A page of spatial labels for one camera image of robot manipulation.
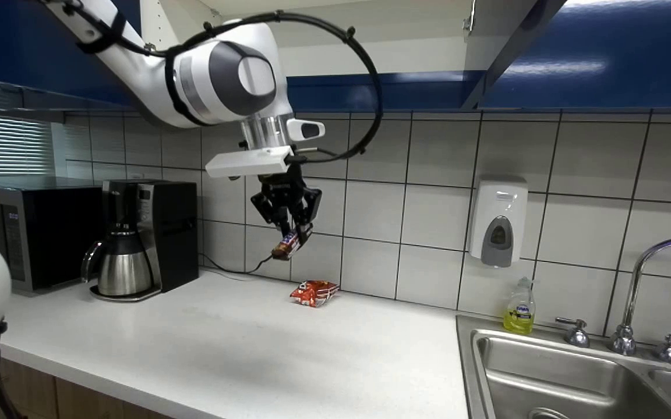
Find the coffee maker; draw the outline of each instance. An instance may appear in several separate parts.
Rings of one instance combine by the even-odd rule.
[[[196,183],[105,182],[103,197],[107,232],[82,268],[92,295],[147,301],[198,277]]]

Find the robotic arm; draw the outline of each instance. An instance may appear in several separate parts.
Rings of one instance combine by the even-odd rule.
[[[303,14],[255,14],[203,33],[168,50],[156,50],[120,17],[112,0],[39,0],[132,92],[138,105],[166,126],[198,128],[240,120],[246,150],[216,153],[210,176],[258,175],[261,192],[252,197],[268,223],[282,232],[272,259],[288,259],[312,232],[321,190],[303,182],[303,163],[325,163],[360,153],[382,120],[378,69],[354,40]],[[365,62],[374,90],[374,120],[350,150],[308,159],[295,142],[325,133],[324,124],[293,119],[287,76],[268,21],[316,26],[339,36]]]

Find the soap dispenser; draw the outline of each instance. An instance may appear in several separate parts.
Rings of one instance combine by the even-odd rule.
[[[527,215],[522,182],[481,180],[471,227],[471,256],[485,266],[507,268],[520,261]]]

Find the stainless steel sink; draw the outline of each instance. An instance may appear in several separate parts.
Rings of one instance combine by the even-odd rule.
[[[472,419],[671,419],[671,365],[456,318]]]

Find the coffee carafe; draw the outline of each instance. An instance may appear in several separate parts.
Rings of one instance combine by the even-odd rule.
[[[82,262],[86,281],[97,280],[91,290],[107,301],[141,301],[154,295],[156,284],[141,235],[138,231],[140,185],[130,182],[105,182],[107,232],[97,239]]]

